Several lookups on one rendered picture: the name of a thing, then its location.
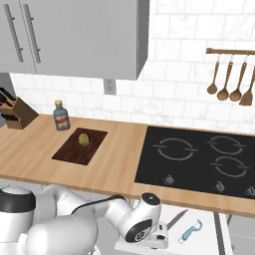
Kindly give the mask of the wooden spatula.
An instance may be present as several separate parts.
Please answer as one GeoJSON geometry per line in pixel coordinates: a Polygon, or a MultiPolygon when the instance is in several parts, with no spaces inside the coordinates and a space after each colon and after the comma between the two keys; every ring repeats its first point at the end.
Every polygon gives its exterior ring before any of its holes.
{"type": "Polygon", "coordinates": [[[252,95],[252,89],[253,85],[255,83],[255,67],[253,68],[252,78],[250,82],[249,89],[245,92],[245,94],[242,96],[239,105],[240,106],[251,106],[253,101],[253,95],[252,95]]]}

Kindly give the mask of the large wooden spoon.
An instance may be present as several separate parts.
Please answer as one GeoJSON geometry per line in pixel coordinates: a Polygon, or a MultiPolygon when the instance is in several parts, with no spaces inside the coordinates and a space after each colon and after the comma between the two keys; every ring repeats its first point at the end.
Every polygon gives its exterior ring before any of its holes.
{"type": "Polygon", "coordinates": [[[234,58],[234,55],[231,55],[230,61],[228,63],[227,71],[226,71],[224,87],[223,87],[223,89],[221,91],[219,91],[217,93],[217,99],[219,101],[225,101],[228,98],[228,96],[229,96],[229,93],[227,91],[227,85],[228,85],[229,77],[230,77],[230,74],[231,74],[231,71],[232,71],[232,67],[233,67],[233,58],[234,58]]]}
{"type": "Polygon", "coordinates": [[[238,84],[237,84],[237,87],[236,89],[230,94],[230,101],[231,102],[238,102],[241,97],[242,97],[242,94],[240,92],[240,86],[241,86],[241,83],[242,83],[242,80],[243,80],[243,76],[244,76],[244,73],[246,71],[246,67],[247,67],[247,60],[244,60],[243,64],[242,64],[242,67],[241,67],[241,70],[240,70],[240,75],[239,75],[239,80],[238,80],[238,84]]]}

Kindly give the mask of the grey wall socket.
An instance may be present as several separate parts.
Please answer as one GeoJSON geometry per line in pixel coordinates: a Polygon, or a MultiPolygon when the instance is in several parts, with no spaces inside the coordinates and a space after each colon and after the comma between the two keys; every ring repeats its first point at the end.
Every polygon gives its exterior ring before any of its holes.
{"type": "Polygon", "coordinates": [[[104,79],[104,92],[106,95],[115,95],[117,93],[116,81],[113,79],[104,79]]]}

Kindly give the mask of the small wooden spoon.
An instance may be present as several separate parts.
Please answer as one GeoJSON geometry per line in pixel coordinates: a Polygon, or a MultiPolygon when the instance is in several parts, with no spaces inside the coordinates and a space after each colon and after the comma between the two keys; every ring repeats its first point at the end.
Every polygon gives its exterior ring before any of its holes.
{"type": "Polygon", "coordinates": [[[207,93],[209,95],[214,95],[217,92],[217,87],[216,87],[215,81],[216,81],[216,76],[218,73],[219,62],[220,62],[220,57],[217,57],[217,61],[216,61],[215,68],[214,68],[213,80],[212,80],[211,85],[207,88],[207,93]]]}

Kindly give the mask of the dark wooden cutting board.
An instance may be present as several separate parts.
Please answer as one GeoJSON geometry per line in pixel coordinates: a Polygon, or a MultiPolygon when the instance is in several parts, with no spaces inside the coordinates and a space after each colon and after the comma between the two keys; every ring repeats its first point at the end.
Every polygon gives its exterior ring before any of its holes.
{"type": "Polygon", "coordinates": [[[52,159],[88,165],[107,134],[104,130],[78,127],[52,156],[52,159]],[[79,136],[82,133],[89,138],[89,144],[86,146],[79,143],[79,136]]]}

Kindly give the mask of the black hob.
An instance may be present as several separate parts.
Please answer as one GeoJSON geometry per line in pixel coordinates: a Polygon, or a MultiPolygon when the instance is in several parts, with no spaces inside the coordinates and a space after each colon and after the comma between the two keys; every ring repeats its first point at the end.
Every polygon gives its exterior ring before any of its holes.
{"type": "Polygon", "coordinates": [[[255,200],[247,194],[255,188],[255,136],[149,127],[134,181],[255,200]],[[169,175],[172,185],[165,182],[169,175]],[[215,188],[218,181],[223,192],[215,188]]]}

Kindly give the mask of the grey lower cupboard front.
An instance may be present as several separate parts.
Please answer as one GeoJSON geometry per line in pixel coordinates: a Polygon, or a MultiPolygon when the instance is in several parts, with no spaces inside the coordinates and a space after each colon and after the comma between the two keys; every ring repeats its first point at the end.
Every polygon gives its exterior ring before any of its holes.
{"type": "Polygon", "coordinates": [[[228,229],[234,255],[255,255],[255,218],[230,216],[228,229]]]}

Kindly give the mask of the glass bottle with red label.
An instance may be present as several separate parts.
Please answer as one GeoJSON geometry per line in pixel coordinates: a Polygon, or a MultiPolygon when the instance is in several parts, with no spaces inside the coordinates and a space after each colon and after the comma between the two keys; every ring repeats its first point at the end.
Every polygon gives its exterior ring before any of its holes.
{"type": "Polygon", "coordinates": [[[70,128],[68,111],[63,107],[61,100],[55,101],[54,121],[56,130],[67,130],[70,128]]]}

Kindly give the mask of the white open drawer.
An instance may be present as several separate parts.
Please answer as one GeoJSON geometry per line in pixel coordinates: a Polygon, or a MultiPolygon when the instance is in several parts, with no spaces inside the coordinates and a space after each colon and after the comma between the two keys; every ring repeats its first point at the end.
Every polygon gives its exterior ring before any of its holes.
{"type": "Polygon", "coordinates": [[[221,246],[218,245],[213,212],[162,204],[160,220],[168,223],[183,210],[186,210],[186,213],[167,231],[167,249],[151,249],[128,244],[121,237],[115,249],[129,252],[131,255],[233,255],[224,214],[218,214],[223,240],[221,246]],[[187,229],[191,226],[199,226],[197,220],[202,222],[202,228],[199,231],[193,231],[188,239],[180,244],[179,239],[187,229]]]}

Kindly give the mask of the wide grey cupboard door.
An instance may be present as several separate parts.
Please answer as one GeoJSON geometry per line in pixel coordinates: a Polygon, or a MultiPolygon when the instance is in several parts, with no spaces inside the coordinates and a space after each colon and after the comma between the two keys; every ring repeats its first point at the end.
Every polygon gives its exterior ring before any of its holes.
{"type": "Polygon", "coordinates": [[[39,75],[137,78],[136,0],[21,0],[24,13],[23,4],[34,18],[39,75]]]}

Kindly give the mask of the wooden knife block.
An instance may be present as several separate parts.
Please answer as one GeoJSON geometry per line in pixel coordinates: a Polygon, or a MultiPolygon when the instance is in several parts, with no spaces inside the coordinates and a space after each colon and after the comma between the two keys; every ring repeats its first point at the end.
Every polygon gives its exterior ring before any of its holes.
{"type": "Polygon", "coordinates": [[[0,106],[0,116],[5,119],[8,128],[24,129],[38,115],[20,98],[17,98],[15,102],[11,102],[11,107],[6,104],[0,106]]]}

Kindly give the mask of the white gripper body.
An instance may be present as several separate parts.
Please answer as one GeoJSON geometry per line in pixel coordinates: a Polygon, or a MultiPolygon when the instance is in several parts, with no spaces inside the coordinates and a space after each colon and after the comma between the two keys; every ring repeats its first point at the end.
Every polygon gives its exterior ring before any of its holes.
{"type": "Polygon", "coordinates": [[[145,240],[144,245],[150,248],[166,249],[168,247],[168,241],[166,240],[145,240]]]}

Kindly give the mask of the wooden utensil rail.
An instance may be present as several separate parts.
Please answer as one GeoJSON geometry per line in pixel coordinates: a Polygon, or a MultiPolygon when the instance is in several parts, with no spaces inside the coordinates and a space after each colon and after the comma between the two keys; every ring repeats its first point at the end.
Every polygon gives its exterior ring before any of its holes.
{"type": "Polygon", "coordinates": [[[255,50],[228,50],[207,48],[206,54],[223,54],[223,55],[248,55],[255,56],[255,50]]]}

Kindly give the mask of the grey knife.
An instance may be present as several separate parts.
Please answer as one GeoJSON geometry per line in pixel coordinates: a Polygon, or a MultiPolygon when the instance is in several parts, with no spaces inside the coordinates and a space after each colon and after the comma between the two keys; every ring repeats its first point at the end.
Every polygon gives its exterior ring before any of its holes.
{"type": "Polygon", "coordinates": [[[188,211],[188,209],[182,210],[177,215],[174,216],[174,218],[167,223],[166,229],[167,231],[188,211]]]}

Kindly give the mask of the blue peeler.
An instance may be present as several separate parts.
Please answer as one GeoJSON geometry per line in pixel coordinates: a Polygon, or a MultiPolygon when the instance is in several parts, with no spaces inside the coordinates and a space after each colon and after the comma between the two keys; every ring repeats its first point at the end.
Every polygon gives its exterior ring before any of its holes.
{"type": "Polygon", "coordinates": [[[200,220],[197,220],[194,225],[190,226],[187,230],[185,230],[183,232],[181,237],[178,239],[178,243],[182,244],[183,242],[185,242],[189,238],[189,236],[193,232],[200,231],[202,229],[202,227],[203,227],[203,223],[200,220]]]}

